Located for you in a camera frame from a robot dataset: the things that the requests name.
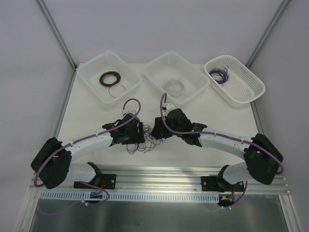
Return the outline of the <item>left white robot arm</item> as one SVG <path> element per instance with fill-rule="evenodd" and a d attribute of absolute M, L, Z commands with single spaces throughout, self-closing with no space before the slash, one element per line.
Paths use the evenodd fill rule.
<path fill-rule="evenodd" d="M 71 140 L 48 139 L 31 162 L 35 180 L 41 180 L 47 189 L 58 187 L 63 182 L 74 182 L 74 188 L 114 189 L 108 184 L 108 174 L 103 174 L 93 162 L 75 163 L 75 160 L 92 152 L 113 145 L 135 145 L 145 141 L 143 122 L 132 113 L 122 119 L 107 123 L 91 135 Z"/>

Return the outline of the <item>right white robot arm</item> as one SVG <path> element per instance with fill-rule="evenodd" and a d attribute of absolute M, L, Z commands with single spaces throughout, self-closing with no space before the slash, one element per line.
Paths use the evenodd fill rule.
<path fill-rule="evenodd" d="M 213 191 L 230 191 L 237 183 L 252 179 L 270 185 L 284 171 L 282 154 L 265 135 L 224 134 L 205 124 L 191 122 L 179 108 L 156 117 L 151 135 L 158 140 L 177 136 L 189 145 L 214 148 L 242 159 L 241 163 L 224 165 L 216 176 L 205 181 L 206 187 Z"/>

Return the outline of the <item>left white perforated basket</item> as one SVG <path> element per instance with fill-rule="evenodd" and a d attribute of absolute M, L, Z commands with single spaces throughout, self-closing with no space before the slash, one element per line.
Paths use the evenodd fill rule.
<path fill-rule="evenodd" d="M 100 54 L 77 68 L 85 85 L 105 105 L 116 105 L 129 97 L 142 78 L 112 51 Z"/>

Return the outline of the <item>white perforated basket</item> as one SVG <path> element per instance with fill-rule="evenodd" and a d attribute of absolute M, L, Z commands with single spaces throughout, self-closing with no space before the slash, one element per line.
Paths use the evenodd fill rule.
<path fill-rule="evenodd" d="M 210 74 L 213 69 L 224 70 L 228 74 L 228 80 L 219 84 Z M 204 65 L 204 71 L 213 89 L 233 107 L 253 102 L 266 90 L 264 83 L 253 72 L 230 55 L 211 59 Z"/>
<path fill-rule="evenodd" d="M 157 90 L 167 93 L 177 106 L 185 105 L 209 85 L 209 78 L 174 51 L 164 53 L 149 62 L 143 74 Z"/>
<path fill-rule="evenodd" d="M 129 97 L 142 78 L 112 51 L 100 54 L 77 68 L 85 85 L 105 105 L 116 105 Z"/>

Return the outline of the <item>middle white perforated basket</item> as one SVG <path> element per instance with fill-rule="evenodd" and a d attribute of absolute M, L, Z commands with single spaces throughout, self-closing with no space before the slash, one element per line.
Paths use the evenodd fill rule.
<path fill-rule="evenodd" d="M 143 74 L 157 90 L 167 93 L 177 106 L 185 105 L 209 85 L 209 78 L 174 51 L 164 53 L 149 62 Z"/>

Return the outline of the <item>right white perforated basket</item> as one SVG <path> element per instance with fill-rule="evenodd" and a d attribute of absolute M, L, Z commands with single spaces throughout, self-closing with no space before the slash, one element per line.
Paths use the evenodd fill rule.
<path fill-rule="evenodd" d="M 228 80 L 219 84 L 210 74 L 213 69 L 224 70 L 228 74 Z M 211 59 L 204 65 L 204 71 L 213 89 L 233 107 L 253 102 L 266 90 L 264 83 L 253 72 L 230 55 Z"/>

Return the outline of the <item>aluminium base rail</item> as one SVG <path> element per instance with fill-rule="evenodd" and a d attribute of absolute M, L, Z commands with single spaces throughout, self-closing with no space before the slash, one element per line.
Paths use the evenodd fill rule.
<path fill-rule="evenodd" d="M 215 176 L 218 167 L 147 167 L 97 165 L 103 173 L 116 174 L 115 191 L 129 192 L 202 192 L 201 176 Z M 285 176 L 278 175 L 271 185 L 248 180 L 246 194 L 291 195 Z"/>

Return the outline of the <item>left aluminium frame post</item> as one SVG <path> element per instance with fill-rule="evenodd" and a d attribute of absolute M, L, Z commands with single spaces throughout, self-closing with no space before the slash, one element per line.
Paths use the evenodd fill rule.
<path fill-rule="evenodd" d="M 60 46 L 66 60 L 68 61 L 70 67 L 75 71 L 77 65 L 75 64 L 72 55 L 70 54 L 65 41 L 63 40 L 60 31 L 57 28 L 57 25 L 45 3 L 44 0 L 35 0 L 35 2 L 37 3 L 38 7 L 40 8 L 42 14 L 44 15 L 44 18 L 47 21 L 47 24 L 49 25 L 54 37 L 56 38 L 58 45 Z"/>

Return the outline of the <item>aluminium frame post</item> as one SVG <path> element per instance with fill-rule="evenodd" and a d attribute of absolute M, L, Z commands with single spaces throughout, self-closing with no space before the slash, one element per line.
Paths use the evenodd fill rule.
<path fill-rule="evenodd" d="M 75 64 L 72 55 L 70 54 L 65 41 L 63 40 L 60 31 L 57 28 L 57 25 L 45 3 L 44 0 L 35 0 L 35 2 L 37 3 L 38 7 L 40 8 L 42 14 L 44 15 L 44 18 L 47 21 L 47 24 L 49 25 L 54 37 L 56 38 L 58 45 L 60 46 L 66 60 L 68 61 L 70 67 L 75 71 L 77 65 Z"/>
<path fill-rule="evenodd" d="M 285 13 L 285 11 L 287 10 L 287 8 L 288 8 L 288 6 L 290 5 L 291 2 L 292 2 L 292 0 L 282 0 L 281 1 L 279 7 L 275 11 L 272 19 L 270 20 L 269 24 L 267 25 L 265 31 L 263 32 L 261 38 L 258 41 L 256 47 L 254 48 L 248 62 L 246 63 L 245 66 L 247 68 L 250 68 L 252 66 L 252 64 L 254 63 L 254 61 L 257 59 L 258 55 L 263 50 L 264 46 L 266 45 L 269 37 L 271 36 L 271 34 L 273 32 L 273 30 L 275 29 L 276 25 L 280 21 L 281 17 Z"/>

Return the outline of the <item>right aluminium frame post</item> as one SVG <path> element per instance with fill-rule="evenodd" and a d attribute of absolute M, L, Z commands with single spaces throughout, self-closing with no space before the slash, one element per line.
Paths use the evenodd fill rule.
<path fill-rule="evenodd" d="M 245 66 L 247 68 L 250 68 L 252 66 L 252 64 L 254 63 L 254 61 L 257 59 L 258 55 L 263 50 L 264 46 L 266 45 L 269 37 L 271 36 L 271 34 L 273 32 L 273 30 L 275 29 L 276 25 L 280 21 L 281 17 L 285 13 L 285 11 L 287 10 L 287 8 L 288 8 L 288 6 L 290 5 L 291 2 L 292 2 L 292 0 L 282 0 L 281 1 L 279 7 L 275 11 L 272 19 L 270 20 L 269 24 L 267 25 L 265 31 L 263 32 L 261 38 L 258 41 L 256 47 L 254 48 L 248 62 L 246 63 Z"/>

